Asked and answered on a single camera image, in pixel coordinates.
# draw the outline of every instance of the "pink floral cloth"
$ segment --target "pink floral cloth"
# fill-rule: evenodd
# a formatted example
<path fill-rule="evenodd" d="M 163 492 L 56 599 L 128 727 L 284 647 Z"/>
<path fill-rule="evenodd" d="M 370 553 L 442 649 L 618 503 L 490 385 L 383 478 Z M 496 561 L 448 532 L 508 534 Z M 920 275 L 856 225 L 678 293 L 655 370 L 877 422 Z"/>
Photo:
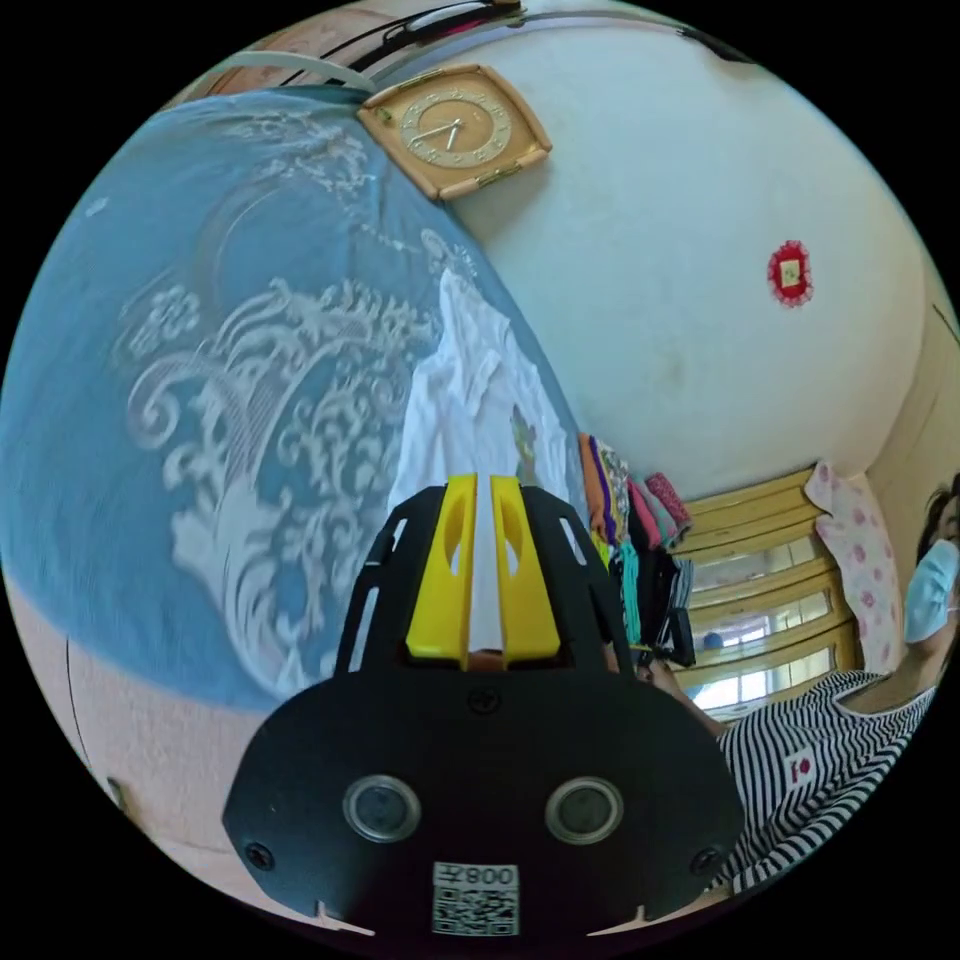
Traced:
<path fill-rule="evenodd" d="M 899 587 L 883 521 L 864 491 L 824 461 L 804 493 L 824 512 L 817 518 L 817 533 L 840 567 L 843 595 L 857 618 L 864 669 L 889 673 L 900 649 Z"/>

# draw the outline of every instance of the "hand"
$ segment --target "hand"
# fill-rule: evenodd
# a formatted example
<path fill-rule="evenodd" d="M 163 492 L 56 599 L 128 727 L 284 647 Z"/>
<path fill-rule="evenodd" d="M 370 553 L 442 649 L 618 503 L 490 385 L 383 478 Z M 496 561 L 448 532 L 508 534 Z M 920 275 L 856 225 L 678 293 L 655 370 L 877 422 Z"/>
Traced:
<path fill-rule="evenodd" d="M 684 699 L 684 693 L 680 689 L 680 684 L 677 683 L 677 678 L 662 660 L 655 659 L 651 661 L 649 667 L 640 667 L 637 670 L 637 677 L 644 683 L 651 683 L 658 690 L 669 693 L 675 700 Z"/>

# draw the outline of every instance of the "striped shirt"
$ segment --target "striped shirt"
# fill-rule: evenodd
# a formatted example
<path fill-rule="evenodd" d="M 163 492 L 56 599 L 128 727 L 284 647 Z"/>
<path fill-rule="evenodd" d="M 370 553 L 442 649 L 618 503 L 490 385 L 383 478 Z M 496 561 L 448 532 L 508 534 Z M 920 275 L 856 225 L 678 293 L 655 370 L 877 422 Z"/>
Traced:
<path fill-rule="evenodd" d="M 714 886 L 730 884 L 738 894 L 793 867 L 846 824 L 889 773 L 933 690 L 873 715 L 837 702 L 879 679 L 862 671 L 831 674 L 720 736 L 746 825 Z"/>

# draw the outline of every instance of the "yellow bracket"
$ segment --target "yellow bracket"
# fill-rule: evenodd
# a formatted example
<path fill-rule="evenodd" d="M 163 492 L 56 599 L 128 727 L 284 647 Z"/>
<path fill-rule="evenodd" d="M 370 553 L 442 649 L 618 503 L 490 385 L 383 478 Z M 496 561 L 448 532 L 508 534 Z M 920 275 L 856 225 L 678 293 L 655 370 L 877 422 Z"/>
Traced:
<path fill-rule="evenodd" d="M 560 650 L 540 561 L 516 477 L 492 477 L 493 524 L 497 542 L 497 586 L 503 658 L 507 666 L 518 660 L 545 660 Z M 507 544 L 517 568 L 511 574 Z"/>
<path fill-rule="evenodd" d="M 412 657 L 455 660 L 461 670 L 467 668 L 476 519 L 476 474 L 451 477 L 407 633 Z M 454 573 L 457 547 L 460 554 Z"/>

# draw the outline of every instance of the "blue face mask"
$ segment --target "blue face mask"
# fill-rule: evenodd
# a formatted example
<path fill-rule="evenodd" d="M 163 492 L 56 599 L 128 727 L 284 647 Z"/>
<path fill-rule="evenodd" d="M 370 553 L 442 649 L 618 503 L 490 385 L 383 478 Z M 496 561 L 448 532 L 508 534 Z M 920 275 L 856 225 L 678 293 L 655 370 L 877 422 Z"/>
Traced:
<path fill-rule="evenodd" d="M 938 540 L 920 561 L 907 587 L 904 640 L 920 643 L 943 629 L 950 613 L 950 596 L 960 573 L 960 548 Z"/>

